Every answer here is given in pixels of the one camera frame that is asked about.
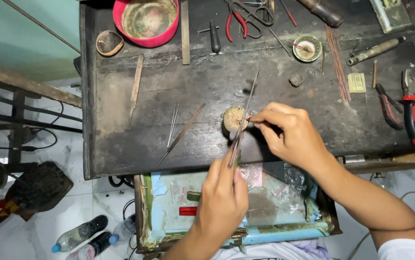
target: green wall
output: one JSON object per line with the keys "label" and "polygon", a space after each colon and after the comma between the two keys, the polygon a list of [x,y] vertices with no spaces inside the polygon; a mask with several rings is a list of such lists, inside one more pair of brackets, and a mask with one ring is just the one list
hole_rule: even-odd
{"label": "green wall", "polygon": [[[79,2],[11,0],[79,49]],[[78,77],[79,53],[0,0],[0,65],[36,81]]]}

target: dark wooden workbench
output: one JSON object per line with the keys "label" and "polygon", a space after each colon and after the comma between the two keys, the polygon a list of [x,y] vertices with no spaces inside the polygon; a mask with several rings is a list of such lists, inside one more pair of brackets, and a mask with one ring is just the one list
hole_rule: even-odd
{"label": "dark wooden workbench", "polygon": [[[300,3],[285,1],[298,26],[292,25],[276,0],[272,29],[282,41],[313,34],[325,42],[323,22]],[[251,87],[259,65],[261,74],[251,109],[260,111],[271,101],[306,109],[328,150],[335,156],[414,148],[405,131],[395,131],[383,119],[377,92],[371,88],[373,60],[353,67],[345,65],[349,51],[359,41],[358,48],[363,48],[406,35],[407,43],[376,58],[377,81],[393,99],[399,100],[401,71],[411,68],[415,74],[414,31],[384,35],[368,0],[325,1],[344,15],[343,24],[335,32],[340,40],[346,75],[365,73],[366,98],[362,93],[353,93],[348,103],[338,103],[339,87],[329,52],[326,53],[325,74],[321,76],[321,57],[310,64],[297,62],[262,25],[262,38],[244,40],[237,33],[238,22],[234,20],[231,25],[233,43],[230,43],[225,36],[228,8],[222,0],[189,2],[190,65],[181,62],[180,25],[175,37],[164,46],[144,49],[126,42],[116,56],[104,58],[95,50],[95,38],[104,30],[117,29],[112,18],[113,2],[105,3],[107,6],[103,6],[103,2],[90,0],[80,5],[86,180],[208,166],[228,148],[221,132],[222,113],[232,106],[245,106],[247,95],[242,90]],[[415,11],[415,1],[411,7]],[[209,33],[197,36],[196,32],[208,28],[211,19],[220,27],[222,54],[217,56],[208,55],[212,52]],[[137,107],[128,128],[130,96],[140,53],[145,54],[144,68]],[[288,82],[294,73],[304,77],[299,88]],[[176,101],[180,102],[180,110],[173,139],[201,103],[206,103],[206,107],[157,168],[166,151]],[[243,163],[278,160],[253,127],[243,139],[241,157]]]}

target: bottle cap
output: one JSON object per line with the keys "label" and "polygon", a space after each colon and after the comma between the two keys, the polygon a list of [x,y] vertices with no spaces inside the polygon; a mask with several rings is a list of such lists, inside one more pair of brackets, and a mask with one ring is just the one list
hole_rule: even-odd
{"label": "bottle cap", "polygon": [[110,236],[110,239],[108,239],[108,241],[110,241],[110,244],[115,244],[116,242],[118,242],[118,240],[119,240],[118,234],[114,234]]}
{"label": "bottle cap", "polygon": [[59,243],[56,243],[55,245],[52,246],[52,253],[56,253],[60,251],[60,249],[61,249],[61,245]]}

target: open drawer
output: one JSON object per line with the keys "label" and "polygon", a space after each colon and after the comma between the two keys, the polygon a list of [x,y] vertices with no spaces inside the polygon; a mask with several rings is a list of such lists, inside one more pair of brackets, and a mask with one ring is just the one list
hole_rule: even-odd
{"label": "open drawer", "polygon": [[[153,173],[134,176],[137,253],[167,251],[183,237],[195,217],[179,216],[179,207],[197,206],[198,203],[185,200],[182,205],[174,204],[171,183],[183,183],[185,192],[201,191],[206,174]],[[307,176],[305,181],[307,188],[300,196],[291,203],[284,203],[275,195],[277,188],[286,184],[263,172],[262,187],[249,190],[248,213],[223,247],[341,234],[334,201],[310,177]]]}

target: water bottle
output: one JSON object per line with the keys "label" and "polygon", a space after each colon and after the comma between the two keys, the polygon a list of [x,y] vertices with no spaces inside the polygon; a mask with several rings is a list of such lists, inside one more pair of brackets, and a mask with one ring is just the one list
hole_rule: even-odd
{"label": "water bottle", "polygon": [[71,253],[65,260],[92,260],[110,246],[111,233],[105,231],[92,239],[87,245]]}
{"label": "water bottle", "polygon": [[110,244],[128,241],[135,233],[135,214],[133,214],[115,227],[113,235],[110,237]]}
{"label": "water bottle", "polygon": [[106,225],[108,225],[108,218],[105,215],[96,216],[93,220],[62,234],[57,243],[52,246],[52,252],[69,252],[91,238],[95,233],[105,229]]}

